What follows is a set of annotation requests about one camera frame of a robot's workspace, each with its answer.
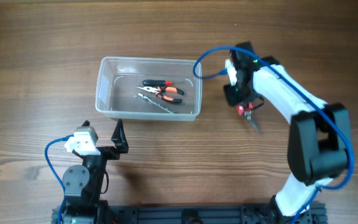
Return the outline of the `black red handled screwdriver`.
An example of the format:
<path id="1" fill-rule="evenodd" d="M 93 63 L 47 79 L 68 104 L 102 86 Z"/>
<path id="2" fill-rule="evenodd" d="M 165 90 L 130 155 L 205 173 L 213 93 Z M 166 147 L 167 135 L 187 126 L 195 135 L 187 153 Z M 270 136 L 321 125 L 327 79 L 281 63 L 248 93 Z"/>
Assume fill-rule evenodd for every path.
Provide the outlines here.
<path id="1" fill-rule="evenodd" d="M 184 82 L 175 82 L 169 80 L 143 80 L 143 86 L 170 86 L 174 84 L 181 84 Z"/>

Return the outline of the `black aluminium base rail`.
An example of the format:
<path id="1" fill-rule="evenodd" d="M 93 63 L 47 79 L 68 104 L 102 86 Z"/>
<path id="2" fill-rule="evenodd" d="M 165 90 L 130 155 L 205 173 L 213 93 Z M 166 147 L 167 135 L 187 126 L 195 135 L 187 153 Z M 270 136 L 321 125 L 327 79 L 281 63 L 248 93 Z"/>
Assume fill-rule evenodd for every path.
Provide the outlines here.
<path id="1" fill-rule="evenodd" d="M 220 223 L 220 224 L 264 224 L 327 223 L 325 205 L 314 203 L 295 217 L 284 217 L 264 203 L 238 206 L 205 207 L 135 207 L 112 206 L 109 208 L 65 208 L 52 210 L 52 223 L 91 224 L 158 224 L 158 223 Z"/>

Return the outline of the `clear plastic container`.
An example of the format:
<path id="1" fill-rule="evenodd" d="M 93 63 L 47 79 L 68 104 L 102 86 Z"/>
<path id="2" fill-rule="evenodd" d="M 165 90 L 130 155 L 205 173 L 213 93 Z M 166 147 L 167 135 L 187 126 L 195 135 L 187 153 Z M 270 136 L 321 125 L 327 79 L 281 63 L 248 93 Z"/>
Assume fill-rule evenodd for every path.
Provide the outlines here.
<path id="1" fill-rule="evenodd" d="M 201 111 L 201 74 L 201 65 L 194 60 L 105 57 L 99 68 L 95 108 L 108 118 L 194 121 Z M 143 86 L 143 80 L 184 83 Z M 138 93 L 177 114 L 133 98 Z"/>

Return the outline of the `red handled snips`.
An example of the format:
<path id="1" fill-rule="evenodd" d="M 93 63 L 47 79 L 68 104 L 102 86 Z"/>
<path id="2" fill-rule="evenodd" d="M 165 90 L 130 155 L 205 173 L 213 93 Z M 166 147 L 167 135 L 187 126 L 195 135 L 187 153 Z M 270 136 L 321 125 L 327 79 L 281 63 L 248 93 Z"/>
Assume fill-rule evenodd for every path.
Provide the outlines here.
<path id="1" fill-rule="evenodd" d="M 255 132 L 259 132 L 259 125 L 257 123 L 257 120 L 254 118 L 254 106 L 252 103 L 237 105 L 236 110 L 239 116 L 243 117 L 250 124 L 250 126 L 254 129 Z"/>

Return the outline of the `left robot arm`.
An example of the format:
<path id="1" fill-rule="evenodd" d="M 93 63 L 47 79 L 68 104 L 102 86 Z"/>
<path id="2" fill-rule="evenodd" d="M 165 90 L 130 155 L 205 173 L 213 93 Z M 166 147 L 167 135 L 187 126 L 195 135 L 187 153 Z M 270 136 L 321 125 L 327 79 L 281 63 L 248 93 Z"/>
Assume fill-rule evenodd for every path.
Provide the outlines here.
<path id="1" fill-rule="evenodd" d="M 113 146 L 97 146 L 98 135 L 89 121 L 85 121 L 69 136 L 53 140 L 45 148 L 45 158 L 52 173 L 63 189 L 62 204 L 52 210 L 51 223 L 119 223 L 119 217 L 100 196 L 109 185 L 107 161 L 119 160 L 128 153 L 129 146 L 122 120 L 116 124 L 111 137 Z M 68 152 L 82 159 L 82 164 L 69 167 L 60 178 L 53 168 L 48 149 L 52 144 L 64 142 Z"/>

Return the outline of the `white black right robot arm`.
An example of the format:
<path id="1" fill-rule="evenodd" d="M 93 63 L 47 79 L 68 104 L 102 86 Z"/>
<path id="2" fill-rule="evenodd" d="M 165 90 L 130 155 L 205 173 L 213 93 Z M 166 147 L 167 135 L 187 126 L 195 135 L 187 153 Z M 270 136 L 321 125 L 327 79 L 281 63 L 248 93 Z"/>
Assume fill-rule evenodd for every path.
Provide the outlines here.
<path id="1" fill-rule="evenodd" d="M 250 42 L 231 47 L 229 53 L 229 84 L 224 86 L 229 105 L 251 121 L 256 110 L 252 101 L 268 100 L 290 125 L 291 173 L 273 197 L 272 209 L 283 218 L 297 219 L 320 191 L 339 190 L 351 179 L 354 153 L 348 110 L 311 94 L 274 57 L 256 56 Z"/>

